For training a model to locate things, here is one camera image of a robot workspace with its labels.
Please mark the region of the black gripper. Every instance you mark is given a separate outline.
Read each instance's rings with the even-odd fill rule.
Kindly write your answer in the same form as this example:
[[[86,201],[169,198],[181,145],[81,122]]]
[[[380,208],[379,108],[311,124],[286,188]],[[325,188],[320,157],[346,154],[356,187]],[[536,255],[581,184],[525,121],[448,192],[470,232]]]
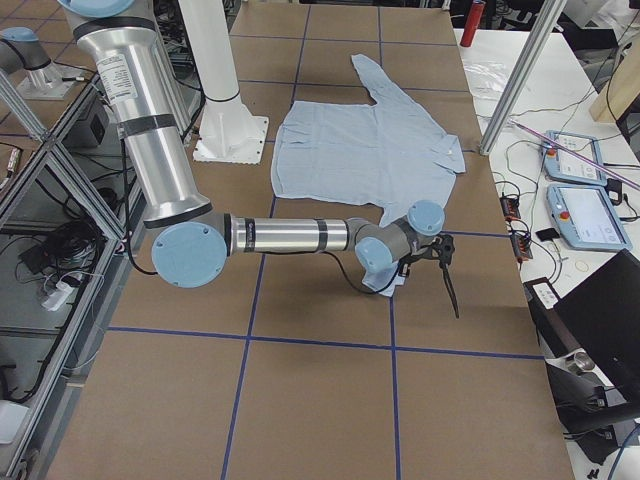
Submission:
[[[460,318],[459,305],[457,295],[449,273],[449,267],[444,262],[451,262],[455,253],[454,238],[449,234],[438,235],[431,243],[432,256],[439,262],[440,269],[442,271],[443,282],[451,301],[454,316],[456,319]]]

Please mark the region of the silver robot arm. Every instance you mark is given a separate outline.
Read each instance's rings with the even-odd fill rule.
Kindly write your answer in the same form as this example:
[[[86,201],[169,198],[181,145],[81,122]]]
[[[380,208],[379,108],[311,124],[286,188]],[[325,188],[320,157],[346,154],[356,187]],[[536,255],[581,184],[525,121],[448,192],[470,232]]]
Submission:
[[[447,269],[455,250],[442,230],[443,209],[421,200],[385,227],[352,218],[273,219],[214,211],[196,186],[176,84],[162,59],[149,1],[67,1],[78,46],[94,60],[147,202],[144,224],[155,233],[152,261],[167,283],[195,288],[213,281],[234,253],[355,254],[370,274],[405,275],[412,263],[435,260]],[[268,121],[243,104],[224,8],[218,1],[184,1],[184,26],[203,89],[197,153],[201,158],[253,163],[262,155]]]
[[[35,32],[28,27],[9,27],[1,31],[1,70],[38,71],[52,63]]]

